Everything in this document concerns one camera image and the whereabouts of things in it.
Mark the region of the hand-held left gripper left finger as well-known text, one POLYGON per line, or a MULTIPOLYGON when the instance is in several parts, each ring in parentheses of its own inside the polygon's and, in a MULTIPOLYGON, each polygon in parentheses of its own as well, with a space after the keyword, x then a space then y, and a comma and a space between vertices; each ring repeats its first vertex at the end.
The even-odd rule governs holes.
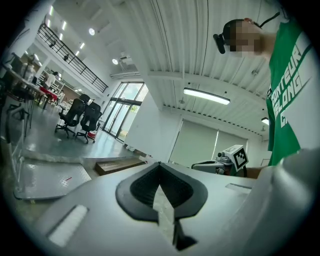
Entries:
POLYGON ((173 209, 155 187, 156 222, 135 220, 118 205, 116 188, 143 166, 97 177, 54 202, 36 222, 54 256, 170 256, 173 209))

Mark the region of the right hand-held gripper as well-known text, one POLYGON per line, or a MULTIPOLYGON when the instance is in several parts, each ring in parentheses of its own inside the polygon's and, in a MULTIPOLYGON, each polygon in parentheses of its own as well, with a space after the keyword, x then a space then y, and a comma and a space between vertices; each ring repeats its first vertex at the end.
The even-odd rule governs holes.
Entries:
POLYGON ((191 169, 206 173, 224 176, 236 176, 243 171, 243 177, 247 178, 248 157, 243 145, 234 145, 218 152, 213 160, 206 160, 191 165, 191 169))

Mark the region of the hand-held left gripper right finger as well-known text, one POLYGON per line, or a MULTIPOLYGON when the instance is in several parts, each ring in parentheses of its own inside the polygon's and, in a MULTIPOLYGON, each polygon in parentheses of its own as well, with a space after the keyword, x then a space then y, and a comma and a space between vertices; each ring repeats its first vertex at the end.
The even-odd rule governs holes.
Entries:
POLYGON ((170 256, 201 256, 215 254, 216 246, 224 242, 226 227, 246 200, 254 186, 252 178, 224 176, 176 165, 179 172, 200 181, 207 189, 207 200, 193 217, 180 220, 182 230, 196 243, 183 250, 176 249, 174 240, 174 208, 159 191, 159 229, 170 247, 170 256))

